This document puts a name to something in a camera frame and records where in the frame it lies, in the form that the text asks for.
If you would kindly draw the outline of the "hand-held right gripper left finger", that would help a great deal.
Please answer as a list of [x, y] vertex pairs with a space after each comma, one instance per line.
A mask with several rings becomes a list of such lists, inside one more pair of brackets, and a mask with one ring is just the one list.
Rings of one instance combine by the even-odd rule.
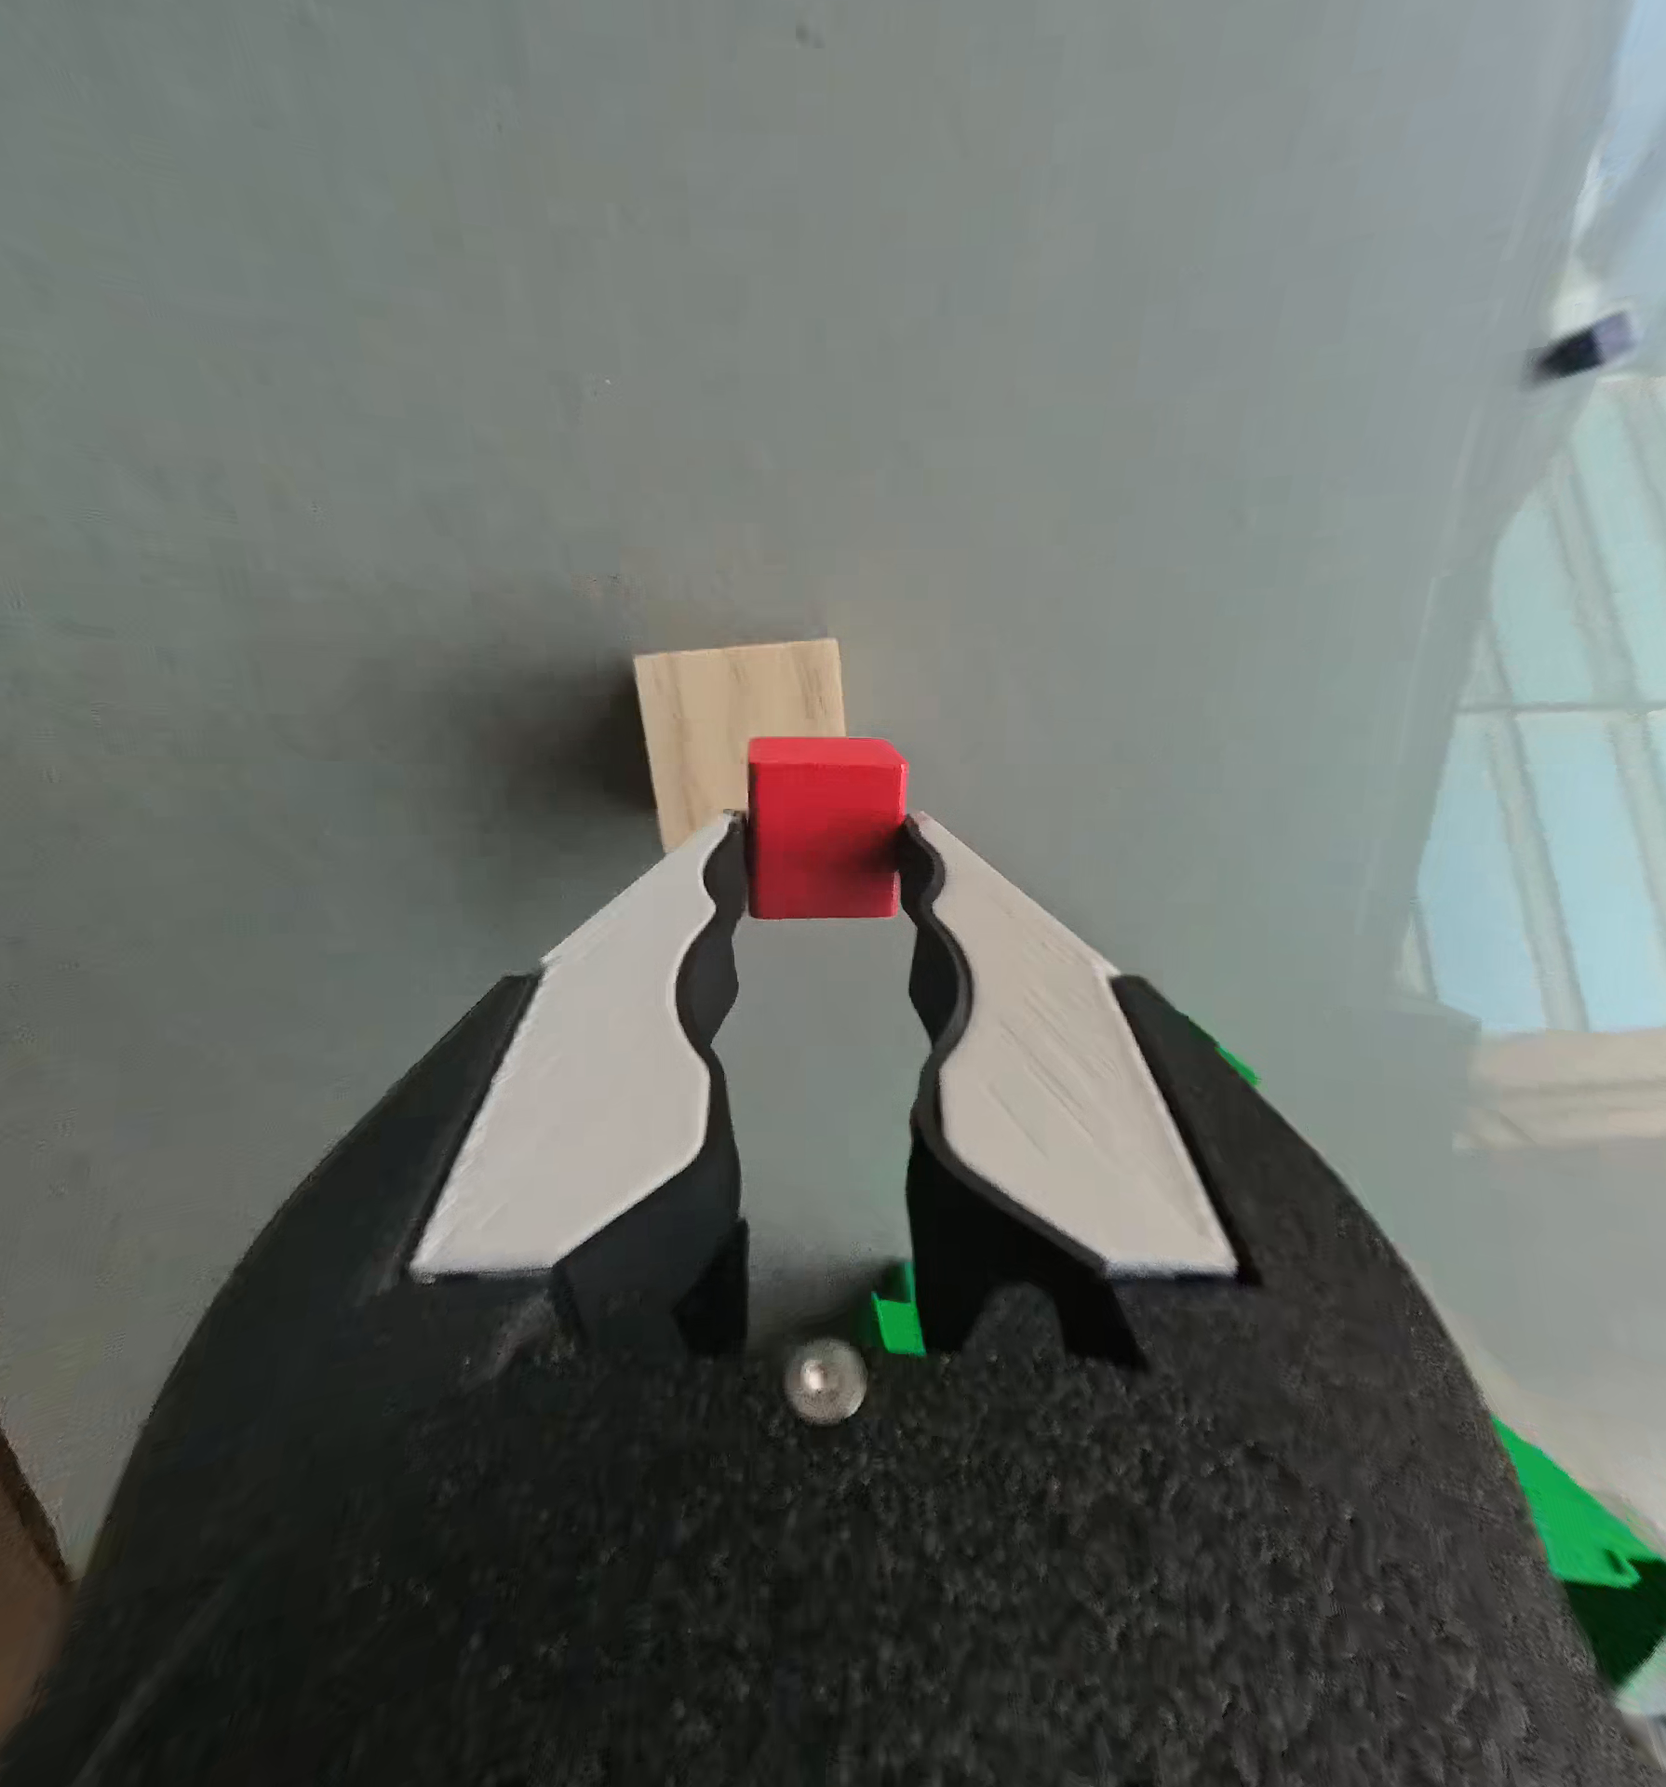
[[746, 824], [725, 812], [538, 962], [406, 1261], [538, 1282], [578, 1336], [738, 1355], [748, 1224], [715, 1039], [738, 997]]

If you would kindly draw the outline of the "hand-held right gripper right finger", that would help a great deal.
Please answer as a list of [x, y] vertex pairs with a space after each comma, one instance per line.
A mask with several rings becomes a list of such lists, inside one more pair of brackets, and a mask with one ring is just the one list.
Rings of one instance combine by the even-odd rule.
[[1129, 1291], [1239, 1284], [1242, 1259], [1121, 973], [925, 812], [903, 821], [903, 910], [931, 1046], [906, 1179], [925, 1352], [1029, 1289], [1072, 1355], [1137, 1363]]

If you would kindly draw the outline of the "red wooden cube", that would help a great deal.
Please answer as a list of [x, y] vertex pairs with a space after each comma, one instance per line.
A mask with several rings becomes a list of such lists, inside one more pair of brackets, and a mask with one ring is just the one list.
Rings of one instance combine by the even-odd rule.
[[875, 738], [760, 734], [746, 754], [748, 912], [889, 919], [907, 763]]

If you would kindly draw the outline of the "large plain wooden cube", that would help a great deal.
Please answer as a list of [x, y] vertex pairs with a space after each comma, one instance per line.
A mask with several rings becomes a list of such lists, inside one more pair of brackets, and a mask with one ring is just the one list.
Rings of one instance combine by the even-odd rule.
[[755, 738], [842, 738], [845, 677], [830, 638], [633, 657], [643, 755], [666, 854], [746, 807]]

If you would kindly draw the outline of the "green plastic bin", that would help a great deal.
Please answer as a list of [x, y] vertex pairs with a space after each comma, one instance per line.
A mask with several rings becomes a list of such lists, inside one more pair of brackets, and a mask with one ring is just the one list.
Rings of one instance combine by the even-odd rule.
[[[1637, 1036], [1551, 1031], [1476, 1039], [1458, 1022], [1470, 1098], [1470, 1149], [1569, 1149], [1608, 1136], [1608, 1117], [1647, 1106], [1666, 1067], [1649, 1050], [1666, 1029]], [[895, 1357], [957, 1352], [993, 1291], [1030, 1285], [1059, 1316], [1074, 1357], [1136, 1366], [1129, 1319], [1105, 1306], [1099, 1268], [1049, 1238], [1008, 1199], [981, 1188], [938, 1149], [938, 1092], [909, 1113], [906, 1203], [912, 1256], [889, 1266], [868, 1298], [867, 1339]], [[1497, 1437], [1527, 1508], [1604, 1681], [1626, 1687], [1666, 1640], [1666, 1555], [1598, 1497], [1600, 1476], [1569, 1475], [1535, 1441], [1507, 1422]]]

